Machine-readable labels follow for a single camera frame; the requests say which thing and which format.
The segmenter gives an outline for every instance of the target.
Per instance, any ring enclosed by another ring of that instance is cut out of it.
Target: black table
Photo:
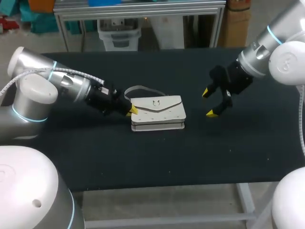
[[[73,191],[279,181],[305,165],[298,136],[298,91],[271,77],[256,80],[221,117],[205,114],[221,101],[201,95],[209,70],[229,64],[240,49],[162,52],[50,53],[73,69],[118,88],[144,85],[181,95],[184,130],[134,133],[130,118],[104,117],[61,98],[29,146],[55,164]]]

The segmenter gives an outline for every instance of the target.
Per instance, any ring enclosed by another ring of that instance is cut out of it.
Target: white handbag
[[[127,93],[134,90],[145,90],[161,94],[159,97],[128,98]],[[164,93],[144,86],[133,86],[124,93],[126,99],[138,109],[132,114],[133,131],[154,131],[183,129],[186,113],[179,95],[166,96]]]

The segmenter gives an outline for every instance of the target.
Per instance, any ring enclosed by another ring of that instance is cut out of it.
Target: table
[[[89,7],[87,0],[56,0],[54,14],[64,42],[69,51],[65,21],[81,21],[83,38],[86,33],[84,20],[114,18],[143,18],[164,15],[215,15],[210,47],[216,47],[222,23],[225,0],[169,0],[162,2],[138,2],[122,0],[114,6]]]
[[[134,133],[127,117],[103,117],[85,104],[60,98],[44,131],[21,145],[40,150],[55,164],[72,191],[236,183],[244,213],[182,218],[86,222],[87,228],[247,220],[256,229],[270,214],[273,183],[254,205],[250,182],[276,182],[305,165],[298,135],[298,91],[271,77],[233,98],[221,117],[205,114],[221,93],[203,100],[209,70],[228,65],[241,49],[160,52],[49,53],[71,68],[111,80],[118,88],[144,85],[180,95],[184,130]],[[12,101],[12,94],[4,103]]]

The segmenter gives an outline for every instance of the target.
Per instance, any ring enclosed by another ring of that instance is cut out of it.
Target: floor
[[[252,19],[248,32],[248,43],[265,28],[291,0],[252,0]],[[90,39],[98,41],[97,34]],[[80,36],[71,37],[74,51],[78,51]],[[57,33],[34,35],[27,32],[12,32],[0,35],[0,86],[9,79],[6,74],[9,59],[18,46],[37,52],[63,52],[61,38]],[[86,50],[97,47],[86,46]],[[257,200],[269,184],[251,184]],[[81,202],[86,220],[130,219],[159,216],[187,216],[195,214],[240,212],[235,185],[208,185],[186,187],[156,187],[124,190],[90,191],[75,193]],[[208,223],[200,225],[170,225],[166,229],[245,229],[243,222]],[[271,229],[270,221],[262,229]]]

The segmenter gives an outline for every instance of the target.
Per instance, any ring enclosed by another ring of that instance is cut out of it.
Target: white storage bin
[[[149,18],[160,49],[184,49],[183,16]]]
[[[106,51],[138,51],[141,27],[134,30],[103,31],[101,20],[97,21],[99,37],[104,42]]]

